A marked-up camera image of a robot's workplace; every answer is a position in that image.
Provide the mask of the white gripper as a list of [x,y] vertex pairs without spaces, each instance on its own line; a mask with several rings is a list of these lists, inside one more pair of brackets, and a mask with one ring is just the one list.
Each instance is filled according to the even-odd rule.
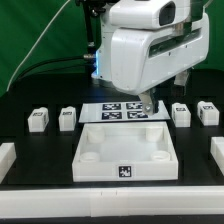
[[187,69],[206,58],[208,15],[204,13],[192,28],[193,32],[175,45],[171,43],[171,27],[156,31],[120,28],[114,32],[111,41],[112,83],[121,92],[141,93],[139,98],[144,114],[154,115],[159,111],[156,90],[150,88],[175,75],[174,84],[184,87],[189,78]]

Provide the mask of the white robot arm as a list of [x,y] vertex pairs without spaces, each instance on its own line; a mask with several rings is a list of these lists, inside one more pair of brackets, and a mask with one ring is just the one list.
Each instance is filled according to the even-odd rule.
[[76,0],[101,22],[95,83],[137,95],[158,111],[155,87],[205,60],[209,18],[203,0]]

